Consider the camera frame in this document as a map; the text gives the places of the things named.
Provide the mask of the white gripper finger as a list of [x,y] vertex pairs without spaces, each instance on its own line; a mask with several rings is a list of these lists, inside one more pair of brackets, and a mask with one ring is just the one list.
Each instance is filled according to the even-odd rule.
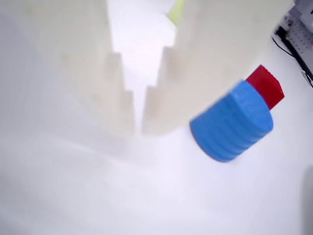
[[133,93],[113,49],[105,0],[17,0],[14,15],[62,81],[95,116],[105,148],[122,154],[134,132]]
[[246,78],[291,0],[186,0],[172,47],[147,88],[145,135],[186,125]]

